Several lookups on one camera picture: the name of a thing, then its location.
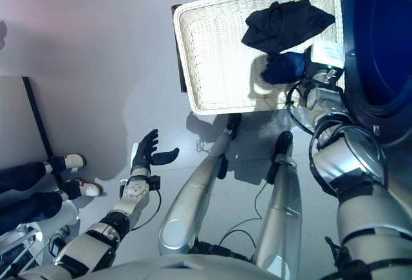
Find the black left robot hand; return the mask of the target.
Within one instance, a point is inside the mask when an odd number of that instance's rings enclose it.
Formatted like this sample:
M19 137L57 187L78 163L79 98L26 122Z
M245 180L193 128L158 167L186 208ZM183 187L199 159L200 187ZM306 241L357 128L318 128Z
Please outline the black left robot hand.
M131 176L150 176L152 166L167 165L177 159L180 152L178 147L157 153L157 145L158 130L153 129L138 143L136 153L131 157Z

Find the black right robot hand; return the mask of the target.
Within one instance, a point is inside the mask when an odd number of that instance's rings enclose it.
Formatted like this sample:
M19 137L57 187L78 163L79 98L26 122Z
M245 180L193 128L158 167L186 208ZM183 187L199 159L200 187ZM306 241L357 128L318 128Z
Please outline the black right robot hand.
M344 46L333 41L316 41L304 52L305 77L313 78L319 72L335 70L341 74L344 69Z

